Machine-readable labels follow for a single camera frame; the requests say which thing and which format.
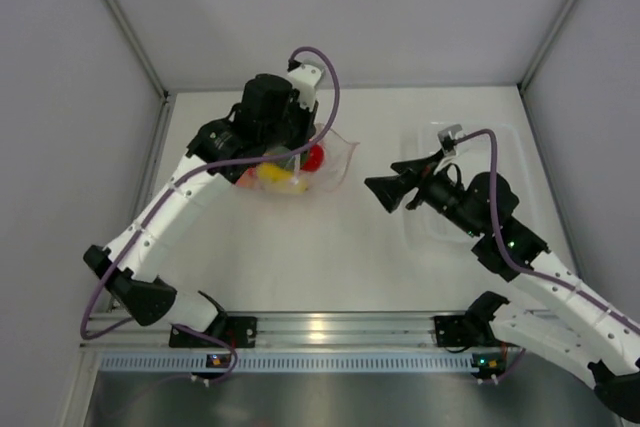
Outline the yellow fake corn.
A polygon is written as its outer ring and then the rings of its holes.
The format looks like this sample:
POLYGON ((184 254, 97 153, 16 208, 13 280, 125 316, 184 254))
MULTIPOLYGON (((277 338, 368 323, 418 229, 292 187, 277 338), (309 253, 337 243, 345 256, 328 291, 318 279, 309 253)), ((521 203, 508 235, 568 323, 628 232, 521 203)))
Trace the yellow fake corn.
POLYGON ((261 188, 269 192, 299 195, 308 190, 308 182, 305 178, 274 163, 259 164, 255 174, 261 188))

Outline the red fake apple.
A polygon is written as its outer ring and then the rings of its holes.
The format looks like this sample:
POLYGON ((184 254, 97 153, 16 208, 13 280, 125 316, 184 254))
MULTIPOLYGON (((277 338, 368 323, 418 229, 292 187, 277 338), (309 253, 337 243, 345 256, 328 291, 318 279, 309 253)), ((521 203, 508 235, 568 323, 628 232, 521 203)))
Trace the red fake apple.
POLYGON ((301 170, 304 172, 317 172, 324 164, 325 151, 322 145, 315 144, 301 158, 301 170))

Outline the clear zip top bag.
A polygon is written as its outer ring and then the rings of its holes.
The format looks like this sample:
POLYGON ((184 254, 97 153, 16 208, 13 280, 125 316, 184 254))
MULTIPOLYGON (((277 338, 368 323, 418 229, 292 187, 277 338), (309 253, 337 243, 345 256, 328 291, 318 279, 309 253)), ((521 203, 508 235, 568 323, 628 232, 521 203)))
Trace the clear zip top bag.
POLYGON ((248 168, 236 186, 286 195, 332 192, 343 183, 358 146, 331 129, 304 154, 248 168))

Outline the green fake lime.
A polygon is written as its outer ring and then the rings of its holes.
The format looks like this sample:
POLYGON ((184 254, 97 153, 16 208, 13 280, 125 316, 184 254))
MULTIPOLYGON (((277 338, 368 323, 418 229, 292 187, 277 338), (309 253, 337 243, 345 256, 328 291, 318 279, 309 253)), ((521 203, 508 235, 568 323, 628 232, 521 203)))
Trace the green fake lime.
POLYGON ((269 150, 267 156, 276 156, 277 159, 274 161, 274 164, 283 170, 289 172, 297 172, 299 170, 300 155, 293 155, 291 150, 284 146, 278 146, 269 150))

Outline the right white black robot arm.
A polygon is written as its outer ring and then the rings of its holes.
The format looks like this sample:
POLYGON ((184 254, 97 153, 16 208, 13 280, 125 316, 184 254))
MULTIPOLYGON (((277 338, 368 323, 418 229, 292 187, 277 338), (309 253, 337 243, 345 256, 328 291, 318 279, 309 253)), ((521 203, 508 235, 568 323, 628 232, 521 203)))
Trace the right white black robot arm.
POLYGON ((472 252, 489 272, 543 304, 563 322, 557 328, 494 292, 467 309, 476 345, 515 344, 571 373, 617 416, 639 420, 639 325, 566 269, 548 244, 518 221, 509 183, 491 168, 469 185, 451 179, 443 152, 393 164, 393 175, 369 177, 366 187, 394 212, 427 205, 477 238, 472 252))

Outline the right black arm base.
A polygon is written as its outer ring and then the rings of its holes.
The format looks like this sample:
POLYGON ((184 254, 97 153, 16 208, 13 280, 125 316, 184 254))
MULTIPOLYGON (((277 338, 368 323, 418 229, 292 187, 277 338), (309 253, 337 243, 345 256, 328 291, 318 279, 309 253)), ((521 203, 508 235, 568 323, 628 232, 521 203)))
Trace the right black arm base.
POLYGON ((498 344, 487 321, 471 315, 435 316, 436 344, 442 348, 495 347, 498 344))

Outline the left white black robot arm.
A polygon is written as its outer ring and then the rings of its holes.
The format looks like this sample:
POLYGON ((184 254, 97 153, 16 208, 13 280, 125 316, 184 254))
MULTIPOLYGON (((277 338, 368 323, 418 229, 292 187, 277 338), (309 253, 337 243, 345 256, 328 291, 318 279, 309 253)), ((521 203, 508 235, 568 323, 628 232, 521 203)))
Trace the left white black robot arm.
POLYGON ((118 237, 91 246, 87 265, 141 326, 160 320, 180 324, 204 346, 226 333, 222 309, 203 293, 188 293, 160 277, 172 248, 209 204, 234 185, 257 158, 294 150, 314 134, 316 90, 322 71, 302 64, 280 77, 248 81, 230 113, 199 128, 170 179, 118 237))

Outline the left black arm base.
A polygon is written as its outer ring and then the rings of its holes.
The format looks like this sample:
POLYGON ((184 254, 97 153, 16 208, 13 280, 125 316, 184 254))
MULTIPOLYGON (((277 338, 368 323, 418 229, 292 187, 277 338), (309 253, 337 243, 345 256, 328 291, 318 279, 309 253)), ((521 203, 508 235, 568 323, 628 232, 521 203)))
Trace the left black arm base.
MULTIPOLYGON (((254 348, 258 319, 254 316, 221 315, 203 332, 203 335, 218 339, 233 348, 254 348)), ((191 333, 172 328, 169 336, 171 348, 208 348, 218 344, 191 333)))

